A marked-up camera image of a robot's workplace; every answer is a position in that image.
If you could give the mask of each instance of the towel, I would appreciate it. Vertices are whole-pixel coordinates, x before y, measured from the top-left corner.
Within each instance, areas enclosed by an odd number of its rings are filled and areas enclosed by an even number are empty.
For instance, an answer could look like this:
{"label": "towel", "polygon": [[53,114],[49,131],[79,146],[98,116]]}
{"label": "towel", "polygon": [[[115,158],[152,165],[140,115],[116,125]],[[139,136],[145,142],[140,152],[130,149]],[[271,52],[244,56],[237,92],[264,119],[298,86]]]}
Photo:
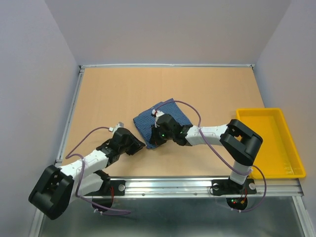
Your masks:
{"label": "towel", "polygon": [[[152,125],[155,124],[155,118],[151,114],[153,109],[157,108],[162,103],[163,102],[159,102],[155,104],[151,108],[145,110],[144,112],[141,112],[139,116],[133,119],[135,127],[145,140],[147,149],[153,149],[157,147],[156,145],[152,145],[149,143],[149,139],[152,135]],[[164,112],[165,114],[170,114],[178,123],[180,123],[180,125],[191,124],[188,117],[185,116],[185,114],[180,110],[176,103],[168,103],[166,105],[163,105],[159,108],[159,110]]]}

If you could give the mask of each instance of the folded cloth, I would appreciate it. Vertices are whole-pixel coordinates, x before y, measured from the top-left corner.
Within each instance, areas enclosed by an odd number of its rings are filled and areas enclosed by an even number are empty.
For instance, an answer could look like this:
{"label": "folded cloth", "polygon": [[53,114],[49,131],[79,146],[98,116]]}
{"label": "folded cloth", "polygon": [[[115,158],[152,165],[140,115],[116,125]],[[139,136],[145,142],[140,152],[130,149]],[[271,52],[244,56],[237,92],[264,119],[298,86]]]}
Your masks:
{"label": "folded cloth", "polygon": [[[152,135],[152,125],[155,124],[155,118],[151,114],[153,109],[157,108],[162,103],[163,102],[159,102],[158,104],[155,104],[150,109],[141,112],[139,116],[133,119],[135,127],[145,140],[147,149],[153,149],[157,147],[156,145],[152,145],[149,143],[149,139]],[[158,110],[164,112],[165,114],[170,114],[181,125],[191,124],[190,120],[184,115],[184,113],[180,110],[176,103],[168,103],[161,106]]]}

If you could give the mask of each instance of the wooden tabletop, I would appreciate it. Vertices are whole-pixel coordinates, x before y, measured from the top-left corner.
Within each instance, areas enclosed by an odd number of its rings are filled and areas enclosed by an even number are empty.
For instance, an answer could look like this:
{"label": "wooden tabletop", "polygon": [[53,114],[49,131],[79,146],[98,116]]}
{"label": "wooden tabletop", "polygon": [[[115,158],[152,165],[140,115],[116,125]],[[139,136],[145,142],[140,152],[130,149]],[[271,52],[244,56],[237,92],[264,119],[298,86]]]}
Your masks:
{"label": "wooden tabletop", "polygon": [[[64,154],[92,129],[115,126],[119,121],[143,141],[133,118],[170,98],[193,105],[201,114],[202,126],[228,123],[235,118],[238,108],[264,107],[250,68],[85,69]],[[195,112],[185,105],[178,106],[197,125]],[[107,130],[98,130],[77,148],[76,153],[85,156],[111,137]],[[215,148],[233,164],[223,147]],[[64,159],[62,164],[75,159]],[[154,150],[143,148],[133,156],[124,154],[105,171],[110,176],[230,174],[206,145],[181,147],[172,141]]]}

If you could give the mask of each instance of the gray wall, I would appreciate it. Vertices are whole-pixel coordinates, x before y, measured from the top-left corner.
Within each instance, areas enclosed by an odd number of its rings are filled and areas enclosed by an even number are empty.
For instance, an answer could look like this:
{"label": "gray wall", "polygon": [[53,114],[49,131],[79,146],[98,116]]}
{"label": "gray wall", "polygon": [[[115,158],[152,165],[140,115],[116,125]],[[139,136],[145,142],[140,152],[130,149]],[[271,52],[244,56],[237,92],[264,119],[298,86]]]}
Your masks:
{"label": "gray wall", "polygon": [[304,203],[316,226],[316,1],[294,0],[262,52],[255,76],[267,107],[281,107],[307,177]]}
{"label": "gray wall", "polygon": [[80,65],[255,63],[290,0],[46,0]]}
{"label": "gray wall", "polygon": [[0,7],[0,236],[23,237],[28,195],[56,158],[77,63],[43,0]]}

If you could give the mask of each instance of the yellow tray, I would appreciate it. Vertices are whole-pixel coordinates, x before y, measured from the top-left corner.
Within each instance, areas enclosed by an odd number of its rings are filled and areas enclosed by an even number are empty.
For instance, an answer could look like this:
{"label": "yellow tray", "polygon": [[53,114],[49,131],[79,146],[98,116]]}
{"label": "yellow tray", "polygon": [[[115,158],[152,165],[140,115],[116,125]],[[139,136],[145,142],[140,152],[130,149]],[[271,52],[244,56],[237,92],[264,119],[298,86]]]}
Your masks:
{"label": "yellow tray", "polygon": [[[263,138],[254,164],[267,179],[292,179],[306,176],[282,110],[279,108],[239,109],[237,119]],[[262,179],[254,169],[253,179]]]}

